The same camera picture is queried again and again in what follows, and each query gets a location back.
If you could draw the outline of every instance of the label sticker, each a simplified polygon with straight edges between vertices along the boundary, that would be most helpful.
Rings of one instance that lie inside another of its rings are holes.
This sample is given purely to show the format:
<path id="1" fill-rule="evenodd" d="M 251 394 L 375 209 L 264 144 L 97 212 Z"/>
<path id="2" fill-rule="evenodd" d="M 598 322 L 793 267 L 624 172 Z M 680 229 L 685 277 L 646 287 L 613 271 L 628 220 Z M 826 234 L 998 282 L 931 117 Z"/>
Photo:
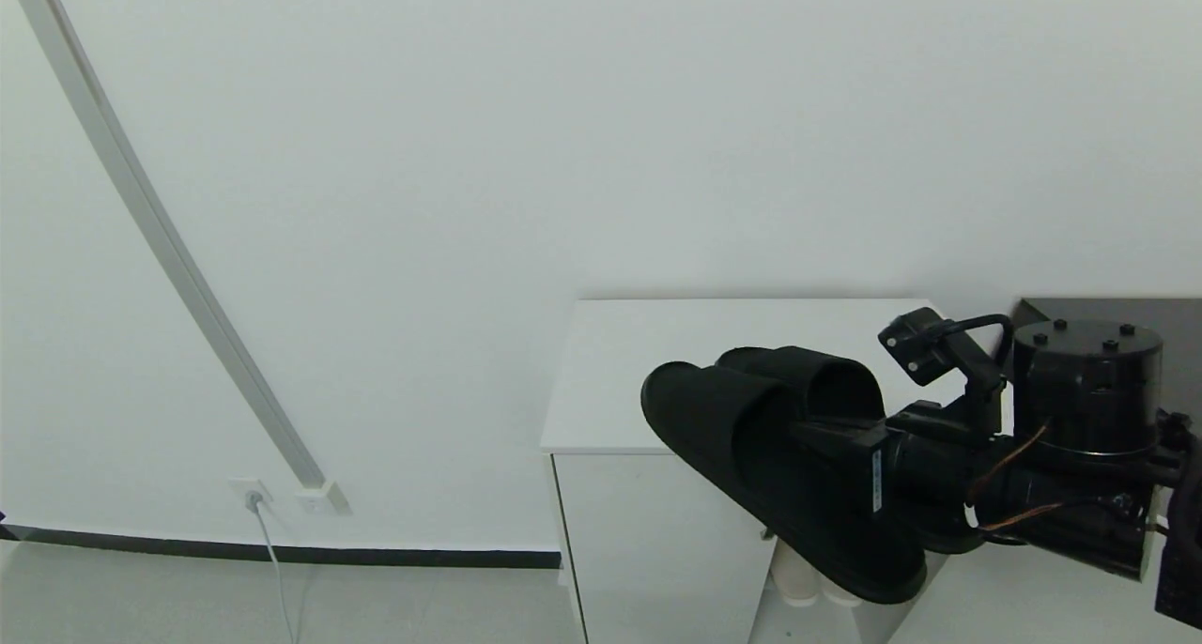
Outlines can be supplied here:
<path id="1" fill-rule="evenodd" d="M 877 448 L 873 452 L 873 512 L 881 509 L 885 505 L 882 501 L 883 494 L 881 494 L 881 451 Z"/>

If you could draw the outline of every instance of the electrical cable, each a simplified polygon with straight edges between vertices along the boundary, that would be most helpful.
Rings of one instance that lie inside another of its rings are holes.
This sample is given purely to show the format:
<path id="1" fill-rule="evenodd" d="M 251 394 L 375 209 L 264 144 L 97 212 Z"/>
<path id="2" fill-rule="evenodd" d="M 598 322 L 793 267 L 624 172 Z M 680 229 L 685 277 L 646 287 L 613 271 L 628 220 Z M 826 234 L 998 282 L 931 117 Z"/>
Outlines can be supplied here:
<path id="1" fill-rule="evenodd" d="M 292 621 L 288 619 L 288 608 L 284 600 L 284 574 L 280 573 L 280 561 L 275 559 L 275 547 L 272 545 L 272 537 L 267 533 L 267 525 L 263 523 L 263 515 L 258 512 L 258 503 L 263 502 L 263 496 L 257 491 L 250 491 L 246 494 L 246 508 L 255 513 L 255 519 L 258 520 L 258 529 L 263 530 L 263 541 L 267 542 L 267 554 L 272 557 L 272 565 L 275 567 L 275 580 L 280 586 L 280 613 L 284 614 L 284 626 L 288 628 L 288 644 L 297 644 L 296 634 L 292 632 Z"/>
<path id="2" fill-rule="evenodd" d="M 974 506 L 976 503 L 976 499 L 981 494 L 981 490 L 983 490 L 984 487 L 989 484 L 989 481 L 998 473 L 998 471 L 1000 471 L 1002 467 L 1005 467 L 1005 465 L 1017 459 L 1017 457 L 1020 455 L 1022 452 L 1027 452 L 1027 448 L 1030 448 L 1031 445 L 1035 445 L 1035 442 L 1037 442 L 1039 439 L 1045 433 L 1047 433 L 1048 425 L 1051 424 L 1052 424 L 1052 418 L 1048 418 L 1048 421 L 1043 422 L 1043 425 L 1040 425 L 1040 430 L 1035 431 L 1035 435 L 1027 439 L 1027 442 L 1022 443 L 1018 448 L 1014 448 L 1014 451 L 1010 452 L 1010 454 L 1006 454 L 1006 457 L 1004 457 L 1000 461 L 994 464 L 992 469 L 988 469 L 988 471 L 986 471 L 983 476 L 975 478 L 975 481 L 972 481 L 972 484 L 969 487 L 969 493 L 968 493 L 969 506 Z"/>
<path id="3" fill-rule="evenodd" d="M 1018 547 L 1018 545 L 1030 545 L 1030 543 L 1028 543 L 1025 541 L 1018 541 L 1018 538 L 1011 538 L 1008 536 L 999 536 L 996 533 L 988 533 L 988 532 L 986 532 L 986 533 L 982 533 L 981 537 L 984 538 L 987 542 L 994 543 L 996 545 L 1016 545 L 1016 547 Z"/>
<path id="4" fill-rule="evenodd" d="M 1002 366 L 1006 358 L 1010 357 L 1010 348 L 1013 348 L 1014 345 L 1014 322 L 1013 320 L 1010 320 L 1010 316 L 1004 314 L 977 316 L 976 318 L 969 320 L 945 320 L 944 323 L 923 332 L 922 336 L 927 341 L 939 341 L 945 336 L 952 335 L 952 333 L 975 330 L 975 328 L 984 328 L 989 326 L 1001 326 L 1001 340 L 998 341 L 998 350 L 993 356 L 993 362 L 995 362 L 998 366 Z"/>
<path id="5" fill-rule="evenodd" d="M 1045 513 L 1051 513 L 1052 511 L 1057 511 L 1060 508 L 1069 508 L 1072 506 L 1101 506 L 1111 511 L 1111 505 L 1112 505 L 1111 500 L 1106 499 L 1105 496 L 1087 496 L 1084 499 L 1076 499 L 1072 501 L 1057 501 L 1055 503 L 1046 503 L 1043 506 L 1036 506 L 1034 508 L 1029 508 L 1027 511 L 1023 511 L 1022 513 L 1010 515 L 1008 518 L 998 523 L 980 525 L 977 529 L 981 531 L 998 531 L 1000 529 L 1013 526 L 1020 521 L 1027 521 L 1031 518 L 1037 518 Z"/>
<path id="6" fill-rule="evenodd" d="M 1008 517 L 1001 520 L 1000 523 L 983 524 L 980 525 L 977 529 L 981 531 L 998 531 L 999 529 L 1006 529 L 1007 526 L 1013 526 L 1023 520 L 1029 520 L 1034 517 L 1042 515 L 1043 513 L 1051 513 L 1052 511 L 1055 511 L 1057 508 L 1063 508 L 1064 506 L 1065 506 L 1064 502 L 1048 503 L 1046 506 L 1036 506 L 1029 511 L 1023 511 L 1017 515 Z"/>

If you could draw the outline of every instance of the plug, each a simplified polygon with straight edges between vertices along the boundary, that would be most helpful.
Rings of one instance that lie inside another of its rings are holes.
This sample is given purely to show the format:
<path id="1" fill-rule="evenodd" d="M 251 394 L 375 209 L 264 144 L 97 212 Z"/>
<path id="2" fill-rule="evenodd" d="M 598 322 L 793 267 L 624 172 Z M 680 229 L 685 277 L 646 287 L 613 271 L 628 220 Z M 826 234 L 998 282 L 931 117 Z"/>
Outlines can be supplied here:
<path id="1" fill-rule="evenodd" d="M 246 509 L 258 514 L 258 503 L 263 502 L 263 495 L 257 491 L 246 493 Z"/>

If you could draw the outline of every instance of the cabinet door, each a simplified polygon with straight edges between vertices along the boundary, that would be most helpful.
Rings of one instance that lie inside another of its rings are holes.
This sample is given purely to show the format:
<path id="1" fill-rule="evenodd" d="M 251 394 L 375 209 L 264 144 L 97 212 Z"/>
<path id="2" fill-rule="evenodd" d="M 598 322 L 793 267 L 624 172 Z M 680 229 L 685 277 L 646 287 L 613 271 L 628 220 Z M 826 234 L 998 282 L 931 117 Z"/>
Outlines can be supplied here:
<path id="1" fill-rule="evenodd" d="M 674 455 L 555 455 L 589 644 L 743 644 L 774 541 Z"/>

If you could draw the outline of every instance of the white cabinet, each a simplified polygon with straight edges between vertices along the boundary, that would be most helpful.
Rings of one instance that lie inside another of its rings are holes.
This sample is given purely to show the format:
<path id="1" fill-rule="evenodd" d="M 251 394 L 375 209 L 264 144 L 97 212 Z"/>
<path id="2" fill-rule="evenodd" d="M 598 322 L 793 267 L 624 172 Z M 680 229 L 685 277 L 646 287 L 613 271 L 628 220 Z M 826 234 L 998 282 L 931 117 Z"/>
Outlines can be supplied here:
<path id="1" fill-rule="evenodd" d="M 950 401 L 963 377 L 918 388 L 876 341 L 891 320 L 928 305 L 915 298 L 577 303 L 542 448 L 565 579 L 588 643 L 883 642 L 908 604 L 795 609 L 764 592 L 774 542 L 660 442 L 638 394 L 661 363 L 710 365 L 740 346 L 796 345 L 867 365 L 888 412 L 920 398 Z"/>
<path id="2" fill-rule="evenodd" d="M 589 644 L 746 642 L 773 539 L 680 459 L 554 457 Z"/>

